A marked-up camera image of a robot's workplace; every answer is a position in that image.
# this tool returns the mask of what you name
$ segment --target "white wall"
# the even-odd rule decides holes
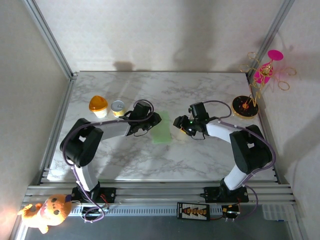
[[[73,71],[239,72],[283,0],[36,0]]]
[[[0,7],[0,239],[39,169],[67,79],[21,0]]]
[[[320,1],[296,0],[271,49],[284,53],[279,67],[296,68],[285,77],[290,90],[271,84],[263,94],[279,154],[277,167],[293,187],[310,240],[320,239]]]

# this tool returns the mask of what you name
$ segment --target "green cloth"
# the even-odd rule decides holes
[[[171,143],[170,121],[169,113],[167,111],[157,111],[161,117],[161,122],[150,129],[152,141],[154,144],[169,144]]]

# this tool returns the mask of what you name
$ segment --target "gray floor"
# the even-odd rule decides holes
[[[263,219],[261,208],[238,222],[180,220],[174,216],[105,217],[84,223],[81,217],[68,217],[48,233],[29,228],[26,240],[290,240],[286,222]]]

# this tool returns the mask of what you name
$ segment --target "marble table surface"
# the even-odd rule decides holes
[[[98,118],[89,111],[94,95],[103,96],[110,104],[122,100],[126,108],[147,99],[155,111],[167,111],[173,123],[178,116],[188,115],[189,105],[208,100],[231,104],[239,95],[249,95],[244,73],[177,73],[177,72],[80,72],[75,82],[58,144],[47,178],[50,181],[74,179],[62,158],[59,145],[79,118],[91,122]],[[207,103],[210,116],[228,114],[226,106]],[[110,111],[102,120],[114,120]],[[244,120],[231,116],[226,122],[239,126],[256,124],[256,117]],[[100,143],[93,168],[101,180],[145,181],[219,181],[235,165],[231,145],[215,137],[193,140],[170,124],[171,143],[153,143],[150,133],[134,137],[114,137]],[[274,181],[274,171],[257,173],[252,180]]]

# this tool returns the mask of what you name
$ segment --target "orange stuffed toy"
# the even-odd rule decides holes
[[[18,212],[22,221],[30,228],[39,228],[41,233],[48,232],[48,226],[61,224],[70,214],[72,209],[71,195],[55,194],[50,196],[45,203],[37,203],[35,211],[30,211],[32,204],[25,206]]]

